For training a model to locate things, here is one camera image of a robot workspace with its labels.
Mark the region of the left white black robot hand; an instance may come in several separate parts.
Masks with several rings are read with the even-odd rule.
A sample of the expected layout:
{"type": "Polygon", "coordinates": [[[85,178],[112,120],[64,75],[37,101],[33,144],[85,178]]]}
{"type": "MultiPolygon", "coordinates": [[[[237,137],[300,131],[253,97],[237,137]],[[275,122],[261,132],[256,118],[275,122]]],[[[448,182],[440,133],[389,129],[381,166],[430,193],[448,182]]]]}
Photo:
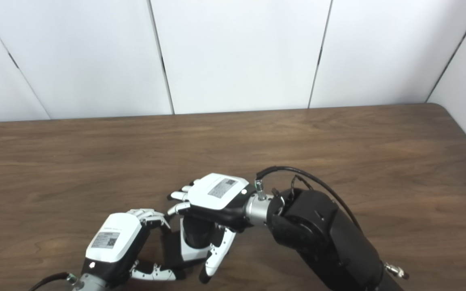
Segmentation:
{"type": "Polygon", "coordinates": [[[170,234],[164,215],[154,209],[113,213],[104,221],[85,252],[80,291],[109,291],[129,280],[184,280],[182,270],[141,260],[150,232],[170,234]]]}

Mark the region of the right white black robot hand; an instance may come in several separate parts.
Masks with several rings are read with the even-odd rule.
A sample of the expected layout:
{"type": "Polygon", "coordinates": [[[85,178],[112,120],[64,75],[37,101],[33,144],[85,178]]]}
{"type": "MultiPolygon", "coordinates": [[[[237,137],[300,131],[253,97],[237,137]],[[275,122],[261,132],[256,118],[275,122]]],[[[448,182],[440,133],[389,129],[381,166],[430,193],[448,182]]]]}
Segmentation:
{"type": "Polygon", "coordinates": [[[213,278],[236,234],[252,226],[245,209],[255,192],[255,186],[242,177],[210,173],[167,197],[178,201],[167,211],[168,218],[179,214],[215,224],[210,250],[199,274],[202,284],[213,278]]]}

